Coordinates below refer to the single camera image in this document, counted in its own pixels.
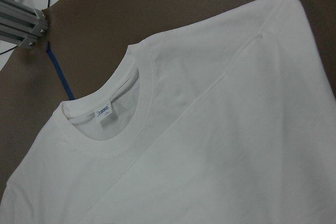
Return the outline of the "white long-sleeve printed shirt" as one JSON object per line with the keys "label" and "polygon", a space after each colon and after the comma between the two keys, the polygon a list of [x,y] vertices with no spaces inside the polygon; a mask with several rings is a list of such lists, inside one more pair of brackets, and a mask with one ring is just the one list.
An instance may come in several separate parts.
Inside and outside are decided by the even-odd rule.
{"label": "white long-sleeve printed shirt", "polygon": [[300,1],[129,45],[53,112],[1,223],[335,223],[335,98]]}

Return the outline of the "aluminium frame post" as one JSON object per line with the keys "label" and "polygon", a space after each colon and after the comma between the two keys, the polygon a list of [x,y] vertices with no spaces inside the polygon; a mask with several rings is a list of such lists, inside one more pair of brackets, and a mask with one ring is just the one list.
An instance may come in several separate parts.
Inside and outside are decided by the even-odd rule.
{"label": "aluminium frame post", "polygon": [[49,28],[41,10],[14,0],[1,0],[1,41],[31,49]]}

